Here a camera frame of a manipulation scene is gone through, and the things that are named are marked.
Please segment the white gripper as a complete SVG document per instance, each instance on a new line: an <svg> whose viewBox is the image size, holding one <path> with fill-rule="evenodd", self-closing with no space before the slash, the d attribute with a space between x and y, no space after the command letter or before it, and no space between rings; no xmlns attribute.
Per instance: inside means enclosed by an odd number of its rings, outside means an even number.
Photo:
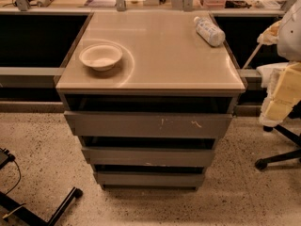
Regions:
<svg viewBox="0 0 301 226"><path fill-rule="evenodd" d="M257 43L277 44L279 26L280 21L271 24L260 33ZM261 87L267 88L259 116L259 122L264 126L275 127L282 123L301 101L301 63L287 65L287 62L279 62L256 68L261 76Z"/></svg>

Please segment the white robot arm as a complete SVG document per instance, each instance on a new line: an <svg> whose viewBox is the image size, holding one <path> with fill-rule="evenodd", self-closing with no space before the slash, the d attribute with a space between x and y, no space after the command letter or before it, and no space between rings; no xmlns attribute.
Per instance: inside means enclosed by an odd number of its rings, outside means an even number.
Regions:
<svg viewBox="0 0 301 226"><path fill-rule="evenodd" d="M272 70L261 106L260 123L275 127L301 101L301 0L296 0L279 22L265 29L257 42L275 44L277 54L289 61L284 69Z"/></svg>

